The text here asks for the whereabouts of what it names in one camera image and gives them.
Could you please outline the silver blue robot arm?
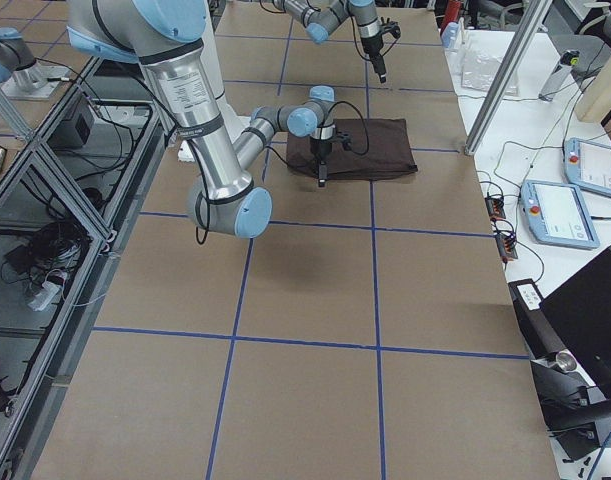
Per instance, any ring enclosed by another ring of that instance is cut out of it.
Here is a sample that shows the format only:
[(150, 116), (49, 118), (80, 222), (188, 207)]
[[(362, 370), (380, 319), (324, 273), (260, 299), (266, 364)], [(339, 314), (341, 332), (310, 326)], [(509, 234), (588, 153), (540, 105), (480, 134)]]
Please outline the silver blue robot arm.
[(255, 238), (272, 214), (270, 193), (254, 184), (249, 165), (273, 136), (331, 132), (332, 88), (315, 86), (296, 106), (261, 107), (236, 139), (229, 135), (213, 93), (216, 80), (203, 66), (205, 31), (202, 1), (71, 1), (71, 45), (91, 56), (137, 64), (201, 167), (188, 198), (197, 227), (240, 238)]
[(281, 13), (289, 14), (306, 30), (315, 44), (322, 44), (346, 21), (354, 20), (365, 58), (372, 64), (381, 83), (387, 80), (383, 37), (401, 35), (395, 21), (378, 16), (374, 1), (332, 1), (327, 7), (314, 7), (307, 1), (272, 1)]

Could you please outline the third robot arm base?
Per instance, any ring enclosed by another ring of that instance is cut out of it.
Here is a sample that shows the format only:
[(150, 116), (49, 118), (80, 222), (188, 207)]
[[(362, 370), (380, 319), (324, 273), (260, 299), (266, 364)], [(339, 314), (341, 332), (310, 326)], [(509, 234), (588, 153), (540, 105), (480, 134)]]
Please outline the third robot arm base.
[(5, 95), (17, 100), (45, 100), (69, 80), (67, 66), (42, 64), (19, 31), (0, 28), (0, 84)]

